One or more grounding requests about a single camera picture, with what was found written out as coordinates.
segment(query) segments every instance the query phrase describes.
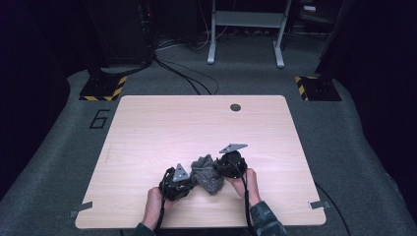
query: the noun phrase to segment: gray cloth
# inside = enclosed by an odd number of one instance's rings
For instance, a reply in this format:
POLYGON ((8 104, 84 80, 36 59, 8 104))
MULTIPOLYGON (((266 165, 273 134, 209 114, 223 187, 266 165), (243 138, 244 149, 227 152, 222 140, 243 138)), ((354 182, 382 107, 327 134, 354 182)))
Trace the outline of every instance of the gray cloth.
POLYGON ((213 164, 211 155, 200 157, 191 164, 190 174, 193 183, 201 185, 210 195, 215 195, 223 187, 224 182, 224 178, 214 170, 213 164))

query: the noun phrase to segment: yellow and black striped tape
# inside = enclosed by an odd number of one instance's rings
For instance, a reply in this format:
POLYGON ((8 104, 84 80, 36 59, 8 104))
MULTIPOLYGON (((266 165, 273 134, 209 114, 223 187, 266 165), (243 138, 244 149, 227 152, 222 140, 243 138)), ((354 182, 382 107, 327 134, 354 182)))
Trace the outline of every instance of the yellow and black striped tape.
POLYGON ((127 77, 120 79, 119 84, 117 85, 116 90, 111 96, 80 96, 80 100, 115 100, 119 97, 120 92, 122 91, 123 86, 125 85, 127 77))
POLYGON ((303 84, 301 83, 301 79, 311 79, 315 80, 317 77, 295 77, 295 83, 297 83, 298 91, 301 94, 301 98, 303 100, 309 100, 309 97, 306 94, 306 90, 304 89, 303 84))

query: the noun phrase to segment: dark background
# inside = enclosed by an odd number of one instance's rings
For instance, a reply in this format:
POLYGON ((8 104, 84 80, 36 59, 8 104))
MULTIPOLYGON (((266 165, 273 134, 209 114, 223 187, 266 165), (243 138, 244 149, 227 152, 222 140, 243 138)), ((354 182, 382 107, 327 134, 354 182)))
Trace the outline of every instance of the dark background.
MULTIPOLYGON (((232 1, 219 2, 218 8, 232 6, 232 1)), ((273 1, 238 2, 236 10, 277 10, 273 1)), ((206 29, 197 3, 178 1, 178 4, 189 14, 177 26, 194 19, 187 34, 195 31, 198 38, 206 29)), ((202 5, 209 27, 210 1, 202 1, 202 5)), ((417 218, 415 7, 412 0, 345 0, 334 39, 318 67, 318 72, 334 75, 351 93, 364 134, 398 184, 414 219, 417 218)), ((0 9, 3 197, 65 106, 70 92, 66 79, 91 65, 107 67, 109 61, 82 0, 9 0, 2 1, 0 9)), ((157 9, 155 12, 158 23, 167 21, 163 19, 165 15, 158 17, 157 9)))

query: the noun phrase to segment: wooden table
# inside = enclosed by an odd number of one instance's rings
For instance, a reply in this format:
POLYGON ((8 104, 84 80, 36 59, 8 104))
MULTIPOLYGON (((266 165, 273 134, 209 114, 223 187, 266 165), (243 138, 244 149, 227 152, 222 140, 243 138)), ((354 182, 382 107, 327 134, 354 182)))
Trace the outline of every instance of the wooden table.
MULTIPOLYGON (((80 211, 78 228, 134 228, 147 192, 165 170, 181 163, 187 172, 200 156, 221 157, 229 144, 258 174, 261 197, 284 225, 321 225, 319 201, 287 103, 279 95, 129 95, 120 100, 80 211), (232 111, 231 104, 240 111, 232 111)), ((244 201, 228 182, 215 196, 197 186, 162 227, 246 226, 244 201)))

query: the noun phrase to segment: human hand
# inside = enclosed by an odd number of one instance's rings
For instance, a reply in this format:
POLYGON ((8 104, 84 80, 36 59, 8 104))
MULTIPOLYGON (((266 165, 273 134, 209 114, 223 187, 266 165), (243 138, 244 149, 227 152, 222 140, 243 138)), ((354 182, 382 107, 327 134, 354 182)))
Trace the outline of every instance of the human hand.
MULTIPOLYGON (((249 207, 257 204, 261 201, 260 192, 258 189, 258 182, 257 182, 257 173, 254 169, 248 168, 246 173, 243 174, 243 178, 246 181, 246 185, 249 192, 249 207)), ((242 179, 237 178, 224 178, 227 180, 233 188, 235 188, 237 194, 242 198, 245 199, 245 186, 243 185, 242 179)))
MULTIPOLYGON (((165 201, 164 208, 165 210, 168 210, 174 206, 178 201, 165 201)), ((153 230, 157 222, 159 220, 160 215, 160 207, 162 205, 162 195, 159 192, 159 189, 157 187, 153 187, 148 190, 148 200, 147 200, 147 206, 145 208, 145 215, 144 219, 142 220, 142 224, 149 228, 150 230, 153 230)))

